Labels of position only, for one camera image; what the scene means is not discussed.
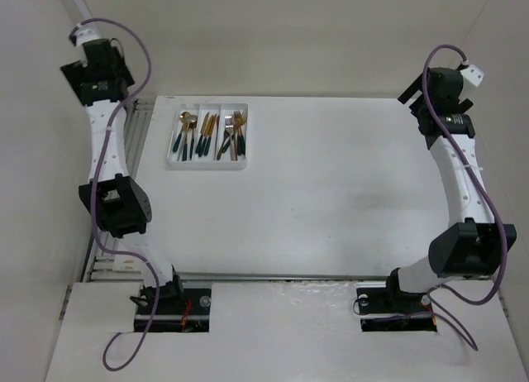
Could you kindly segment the gold knife green handle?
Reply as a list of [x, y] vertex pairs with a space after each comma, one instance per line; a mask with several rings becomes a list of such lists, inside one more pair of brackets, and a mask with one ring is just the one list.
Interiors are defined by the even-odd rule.
[[200, 150], [200, 153], [198, 154], [199, 157], [202, 157], [203, 154], [204, 154], [204, 149], [206, 147], [206, 143], [207, 143], [207, 139], [209, 138], [210, 134], [209, 134], [209, 130], [210, 130], [210, 124], [211, 124], [211, 121], [212, 121], [212, 117], [214, 116], [214, 114], [210, 114], [209, 113], [209, 118], [208, 118], [208, 123], [207, 123], [207, 128], [206, 128], [206, 132], [205, 132], [205, 135], [204, 135], [204, 138], [203, 138], [203, 144], [202, 144], [202, 149]]
[[200, 129], [200, 137], [198, 139], [198, 143], [197, 143], [197, 146], [195, 148], [195, 154], [197, 154], [197, 155], [200, 153], [200, 150], [202, 149], [203, 138], [204, 138], [204, 135], [205, 135], [205, 132], [206, 132], [206, 128], [207, 128], [208, 118], [209, 118], [209, 112], [207, 112], [206, 115], [203, 118], [203, 123], [202, 123], [201, 129]]

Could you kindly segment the white cutlery tray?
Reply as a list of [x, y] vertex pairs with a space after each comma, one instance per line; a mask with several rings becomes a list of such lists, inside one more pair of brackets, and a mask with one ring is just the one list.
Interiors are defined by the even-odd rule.
[[176, 109], [167, 165], [174, 170], [243, 170], [248, 164], [246, 103], [183, 103]]

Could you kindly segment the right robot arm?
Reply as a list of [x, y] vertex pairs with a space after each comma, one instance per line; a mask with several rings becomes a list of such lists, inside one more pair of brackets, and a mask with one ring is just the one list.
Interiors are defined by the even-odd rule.
[[427, 149], [441, 175], [449, 221], [416, 263], [393, 270], [383, 290], [384, 304], [400, 311], [429, 289], [458, 278], [495, 274], [503, 250], [517, 239], [512, 224], [498, 231], [481, 189], [484, 182], [475, 152], [475, 130], [468, 110], [473, 103], [461, 97], [477, 88], [483, 72], [473, 64], [457, 69], [431, 68], [427, 79], [416, 79], [399, 97], [417, 119]]

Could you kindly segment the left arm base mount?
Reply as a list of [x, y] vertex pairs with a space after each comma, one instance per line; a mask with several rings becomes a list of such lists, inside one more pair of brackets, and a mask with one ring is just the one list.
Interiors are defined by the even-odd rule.
[[[143, 332], [150, 320], [155, 289], [141, 288], [130, 300], [136, 306], [134, 332]], [[149, 332], [209, 332], [212, 286], [192, 282], [171, 293], [169, 287], [160, 291], [160, 299]]]

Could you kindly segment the silver fork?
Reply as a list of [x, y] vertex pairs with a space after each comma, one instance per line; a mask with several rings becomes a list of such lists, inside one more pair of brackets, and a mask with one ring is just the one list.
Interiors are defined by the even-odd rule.
[[220, 160], [222, 155], [230, 148], [231, 146], [231, 134], [232, 134], [232, 115], [225, 117], [225, 128], [223, 132], [222, 144], [217, 152], [217, 160]]

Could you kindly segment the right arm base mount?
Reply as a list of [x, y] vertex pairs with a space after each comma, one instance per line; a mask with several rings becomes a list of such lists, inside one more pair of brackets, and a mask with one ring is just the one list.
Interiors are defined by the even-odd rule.
[[425, 293], [395, 293], [383, 281], [356, 283], [355, 292], [353, 309], [362, 332], [437, 331]]

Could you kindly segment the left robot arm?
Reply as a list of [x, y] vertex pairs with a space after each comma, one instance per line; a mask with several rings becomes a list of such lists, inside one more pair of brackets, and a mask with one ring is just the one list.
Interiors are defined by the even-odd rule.
[[163, 252], [150, 244], [150, 200], [126, 165], [126, 105], [134, 80], [109, 39], [89, 40], [82, 48], [84, 60], [61, 68], [91, 127], [91, 170], [88, 182], [79, 186], [79, 197], [94, 231], [117, 241], [116, 248], [103, 246], [102, 251], [139, 261], [143, 287], [136, 304], [151, 308], [158, 303], [167, 313], [176, 313], [185, 301], [181, 280]]

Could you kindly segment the rose gold knife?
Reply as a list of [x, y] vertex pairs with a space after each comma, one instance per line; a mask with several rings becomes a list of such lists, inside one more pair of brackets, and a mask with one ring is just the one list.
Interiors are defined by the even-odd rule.
[[218, 121], [219, 121], [219, 115], [218, 114], [215, 114], [213, 117], [212, 117], [212, 121], [211, 121], [211, 124], [210, 124], [210, 130], [209, 130], [209, 145], [208, 145], [208, 150], [209, 151], [212, 151], [212, 147], [213, 147], [213, 137], [215, 136], [215, 132], [216, 132], [216, 127], [217, 127], [217, 124], [218, 124]]

